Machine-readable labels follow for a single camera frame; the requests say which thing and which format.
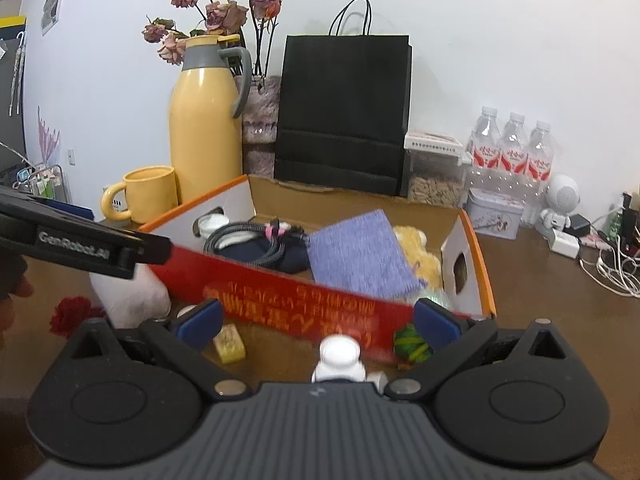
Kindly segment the water bottle middle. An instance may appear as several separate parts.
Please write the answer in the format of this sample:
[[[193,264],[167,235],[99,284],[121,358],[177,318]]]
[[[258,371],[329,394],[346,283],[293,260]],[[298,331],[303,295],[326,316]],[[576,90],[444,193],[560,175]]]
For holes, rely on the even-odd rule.
[[[524,139],[525,116],[511,112],[500,136],[498,160],[502,192],[521,200],[523,198],[522,175],[527,154]]]

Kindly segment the wall photo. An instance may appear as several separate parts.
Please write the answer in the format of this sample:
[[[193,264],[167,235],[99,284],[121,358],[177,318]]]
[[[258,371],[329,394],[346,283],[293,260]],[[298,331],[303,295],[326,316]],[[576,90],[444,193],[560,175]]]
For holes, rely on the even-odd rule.
[[[58,24],[60,20],[62,0],[44,0],[42,5],[42,15],[40,21],[41,35],[46,36],[48,32]]]

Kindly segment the small printed tin box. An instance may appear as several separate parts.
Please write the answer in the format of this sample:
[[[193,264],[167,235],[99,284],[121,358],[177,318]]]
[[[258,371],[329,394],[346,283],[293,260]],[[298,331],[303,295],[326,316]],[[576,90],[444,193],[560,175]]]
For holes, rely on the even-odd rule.
[[[524,204],[509,195],[470,188],[464,209],[477,234],[515,240]]]

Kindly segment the yellow ceramic mug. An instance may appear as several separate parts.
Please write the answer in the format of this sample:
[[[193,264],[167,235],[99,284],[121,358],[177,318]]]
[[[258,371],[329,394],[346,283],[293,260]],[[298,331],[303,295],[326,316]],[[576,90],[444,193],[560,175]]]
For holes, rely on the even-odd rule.
[[[126,208],[117,211],[113,200],[125,193]],[[115,222],[150,222],[178,206],[175,169],[171,166],[149,166],[132,170],[122,180],[109,186],[101,198],[104,217]]]

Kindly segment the red cardboard box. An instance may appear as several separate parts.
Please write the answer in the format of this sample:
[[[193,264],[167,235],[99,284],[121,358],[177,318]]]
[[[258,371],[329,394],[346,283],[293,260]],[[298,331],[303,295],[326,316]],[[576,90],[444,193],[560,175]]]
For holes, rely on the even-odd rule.
[[[283,223],[303,238],[271,269],[254,265],[254,248],[209,255],[194,230],[215,210],[258,226],[264,240]],[[143,231],[171,240],[171,256],[155,274],[175,298],[213,297],[229,318],[311,341],[345,334],[382,362],[393,359],[394,333],[423,294],[441,294],[461,316],[497,313],[480,244],[457,208],[243,176]]]

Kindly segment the white robot figurine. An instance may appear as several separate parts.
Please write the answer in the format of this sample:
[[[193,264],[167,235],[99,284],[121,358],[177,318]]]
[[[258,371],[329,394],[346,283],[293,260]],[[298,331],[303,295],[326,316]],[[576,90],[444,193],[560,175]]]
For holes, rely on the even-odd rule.
[[[555,174],[544,190],[544,208],[536,222],[536,230],[544,237],[552,230],[563,231],[570,226],[570,215],[580,203],[577,182],[566,174]]]

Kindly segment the clear jar of seeds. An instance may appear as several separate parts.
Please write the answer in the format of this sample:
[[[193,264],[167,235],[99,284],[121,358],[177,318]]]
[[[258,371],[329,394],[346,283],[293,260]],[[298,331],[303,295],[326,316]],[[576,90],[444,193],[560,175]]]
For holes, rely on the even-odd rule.
[[[412,202],[457,208],[465,181],[465,150],[452,136],[409,130],[405,135],[406,193]]]

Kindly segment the purple woven pouch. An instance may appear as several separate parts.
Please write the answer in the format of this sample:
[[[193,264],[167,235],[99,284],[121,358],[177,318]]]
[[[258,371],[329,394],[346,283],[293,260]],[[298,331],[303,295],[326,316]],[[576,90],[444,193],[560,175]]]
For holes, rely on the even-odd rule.
[[[320,285],[378,299],[401,299],[420,289],[381,209],[308,236],[308,259]]]

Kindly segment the pink fuzzy vase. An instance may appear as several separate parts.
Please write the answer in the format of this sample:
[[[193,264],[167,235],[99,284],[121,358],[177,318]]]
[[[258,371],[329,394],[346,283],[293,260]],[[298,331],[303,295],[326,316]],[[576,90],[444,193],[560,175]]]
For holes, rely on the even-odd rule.
[[[276,163],[276,141],[281,77],[257,78],[252,82],[242,115],[243,170],[272,178]]]

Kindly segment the white and yellow plush toy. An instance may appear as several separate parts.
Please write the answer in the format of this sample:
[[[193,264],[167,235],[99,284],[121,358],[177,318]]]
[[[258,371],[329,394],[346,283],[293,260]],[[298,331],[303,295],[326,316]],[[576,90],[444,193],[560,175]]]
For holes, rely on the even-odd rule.
[[[394,226],[394,234],[413,275],[424,288],[442,289],[442,264],[427,250],[426,234],[413,226]]]

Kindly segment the water bottle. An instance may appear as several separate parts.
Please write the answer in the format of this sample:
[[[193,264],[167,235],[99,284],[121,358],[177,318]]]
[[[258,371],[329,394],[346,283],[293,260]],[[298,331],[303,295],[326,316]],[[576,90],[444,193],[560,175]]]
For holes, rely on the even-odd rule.
[[[521,200],[523,198],[522,175],[527,154],[524,139],[525,116],[511,112],[500,136],[498,160],[502,192]]]
[[[480,117],[471,131],[466,151],[471,156],[468,172],[469,188],[479,188],[497,192],[500,188],[499,165],[499,128],[498,112],[495,108],[483,106]]]
[[[535,208],[537,195],[541,185],[551,174],[554,149],[551,142],[551,126],[548,122],[538,120],[533,128],[527,144],[525,166],[525,214],[528,216]]]

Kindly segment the white round jar lid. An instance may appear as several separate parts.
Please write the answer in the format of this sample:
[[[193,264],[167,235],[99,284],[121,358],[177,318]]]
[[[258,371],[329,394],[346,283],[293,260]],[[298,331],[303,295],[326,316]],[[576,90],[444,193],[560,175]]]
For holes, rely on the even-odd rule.
[[[204,216],[198,218],[195,226],[198,231],[198,236],[206,240],[206,238],[209,238],[217,230],[224,226],[228,226],[229,223],[230,220],[225,214],[215,214],[214,212],[211,212],[210,214],[204,214]]]

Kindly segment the black paper shopping bag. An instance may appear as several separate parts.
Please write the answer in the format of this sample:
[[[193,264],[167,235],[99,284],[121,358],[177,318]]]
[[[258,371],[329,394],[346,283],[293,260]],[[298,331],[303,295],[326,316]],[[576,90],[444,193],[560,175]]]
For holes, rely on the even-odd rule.
[[[406,35],[289,36],[280,88],[274,177],[394,196],[401,189],[410,110],[412,47]]]

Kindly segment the yellow soap bar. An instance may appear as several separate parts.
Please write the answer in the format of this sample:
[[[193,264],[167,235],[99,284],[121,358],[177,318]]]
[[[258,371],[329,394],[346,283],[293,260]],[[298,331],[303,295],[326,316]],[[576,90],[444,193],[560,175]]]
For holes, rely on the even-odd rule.
[[[246,359],[244,342],[234,324],[222,326],[213,338],[213,345],[222,364],[236,363]]]

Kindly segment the clear plastic ball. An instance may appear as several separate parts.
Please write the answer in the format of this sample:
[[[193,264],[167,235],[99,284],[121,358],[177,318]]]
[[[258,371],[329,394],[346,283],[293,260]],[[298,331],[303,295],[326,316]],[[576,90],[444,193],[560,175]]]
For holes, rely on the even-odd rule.
[[[446,294],[446,292],[439,289],[432,288],[424,288],[421,289],[420,292],[416,294],[416,300],[428,299],[434,302],[434,304],[438,304],[439,307],[442,307],[448,311],[454,310],[452,303]]]

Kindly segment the green yarn ball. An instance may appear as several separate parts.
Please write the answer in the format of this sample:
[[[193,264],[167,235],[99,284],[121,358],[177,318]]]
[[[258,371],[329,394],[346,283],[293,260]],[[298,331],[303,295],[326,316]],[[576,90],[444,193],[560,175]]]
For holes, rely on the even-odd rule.
[[[407,323],[393,334],[393,352],[400,370],[410,370],[434,354],[432,347],[420,336],[413,323]]]

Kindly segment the white charger adapter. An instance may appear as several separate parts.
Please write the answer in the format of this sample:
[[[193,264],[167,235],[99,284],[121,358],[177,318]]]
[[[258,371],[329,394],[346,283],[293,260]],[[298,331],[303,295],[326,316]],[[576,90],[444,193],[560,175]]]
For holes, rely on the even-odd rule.
[[[552,252],[566,258],[576,259],[579,256],[578,238],[563,231],[552,229],[548,236],[548,246]]]

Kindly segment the water bottle right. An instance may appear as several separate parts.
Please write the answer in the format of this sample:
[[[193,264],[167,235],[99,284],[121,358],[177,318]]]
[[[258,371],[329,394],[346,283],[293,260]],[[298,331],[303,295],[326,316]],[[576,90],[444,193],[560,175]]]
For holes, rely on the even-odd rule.
[[[533,128],[527,144],[525,166],[525,214],[528,216],[535,208],[537,195],[541,185],[551,174],[554,149],[551,142],[551,126],[548,122],[538,120]]]

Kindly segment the water bottle left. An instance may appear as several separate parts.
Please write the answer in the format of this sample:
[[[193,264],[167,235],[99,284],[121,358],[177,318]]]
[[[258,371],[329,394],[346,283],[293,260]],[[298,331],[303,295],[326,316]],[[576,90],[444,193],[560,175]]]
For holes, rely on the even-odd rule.
[[[479,188],[497,192],[500,188],[499,165],[499,128],[498,112],[495,108],[483,106],[480,117],[471,131],[466,151],[471,156],[468,172],[469,188]]]

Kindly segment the red artificial rose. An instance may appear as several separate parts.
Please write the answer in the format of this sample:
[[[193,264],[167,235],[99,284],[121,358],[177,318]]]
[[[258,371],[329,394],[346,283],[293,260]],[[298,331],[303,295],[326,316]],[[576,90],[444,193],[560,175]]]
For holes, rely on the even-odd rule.
[[[55,307],[50,319],[50,333],[65,339],[89,318],[104,318],[104,309],[84,296],[65,297]]]

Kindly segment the white small bottle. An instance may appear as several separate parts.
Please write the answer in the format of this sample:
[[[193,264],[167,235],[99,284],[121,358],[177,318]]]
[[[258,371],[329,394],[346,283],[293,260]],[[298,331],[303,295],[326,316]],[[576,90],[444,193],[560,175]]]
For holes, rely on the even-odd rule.
[[[384,372],[368,373],[361,358],[360,344],[347,335],[327,336],[320,342],[319,361],[311,375],[312,382],[370,382],[383,393],[388,384]]]

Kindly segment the dried rose bouquet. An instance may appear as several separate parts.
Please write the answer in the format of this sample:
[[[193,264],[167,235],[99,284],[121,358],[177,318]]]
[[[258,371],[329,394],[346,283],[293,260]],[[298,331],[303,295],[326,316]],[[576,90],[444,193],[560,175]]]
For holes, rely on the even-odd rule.
[[[268,76],[274,31],[279,25],[282,0],[169,0],[176,9],[198,12],[200,20],[190,32],[178,29],[170,18],[148,18],[141,35],[148,44],[156,44],[157,55],[170,65],[183,62],[186,40],[205,35],[237,36],[236,43],[244,47],[244,27],[254,32],[255,53],[250,72],[255,78]]]

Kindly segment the yellow thermos jug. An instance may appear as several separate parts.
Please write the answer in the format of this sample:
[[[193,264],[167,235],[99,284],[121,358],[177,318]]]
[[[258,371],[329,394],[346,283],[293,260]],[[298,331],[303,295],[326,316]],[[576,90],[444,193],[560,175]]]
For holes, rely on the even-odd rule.
[[[243,174],[242,114],[253,76],[240,41],[238,34],[186,40],[168,110],[170,160],[183,203]]]

